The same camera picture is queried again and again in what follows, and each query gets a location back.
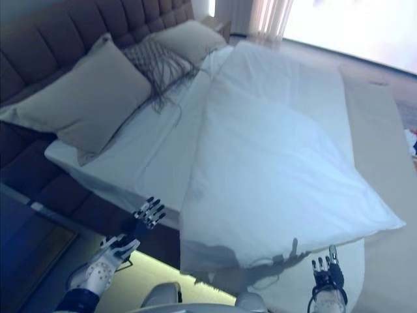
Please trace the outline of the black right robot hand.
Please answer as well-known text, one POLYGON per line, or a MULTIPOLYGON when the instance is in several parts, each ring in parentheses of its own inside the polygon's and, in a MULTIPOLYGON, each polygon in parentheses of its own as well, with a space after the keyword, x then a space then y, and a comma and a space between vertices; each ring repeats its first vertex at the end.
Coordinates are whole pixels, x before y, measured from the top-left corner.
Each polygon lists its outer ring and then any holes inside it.
POLYGON ((338 252, 335 245, 330 245, 325 258, 318 257, 311 261, 315 286, 313 291, 323 288, 343 289, 345 279, 339 266, 338 252))

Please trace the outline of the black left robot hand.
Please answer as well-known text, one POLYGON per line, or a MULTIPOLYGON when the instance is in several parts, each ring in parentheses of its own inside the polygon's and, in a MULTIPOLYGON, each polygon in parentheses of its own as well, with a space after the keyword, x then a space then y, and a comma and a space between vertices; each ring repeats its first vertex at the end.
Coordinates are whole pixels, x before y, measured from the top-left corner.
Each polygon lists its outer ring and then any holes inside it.
POLYGON ((160 199, 150 197, 121 225, 121 238, 125 241, 142 239, 166 216, 160 199))

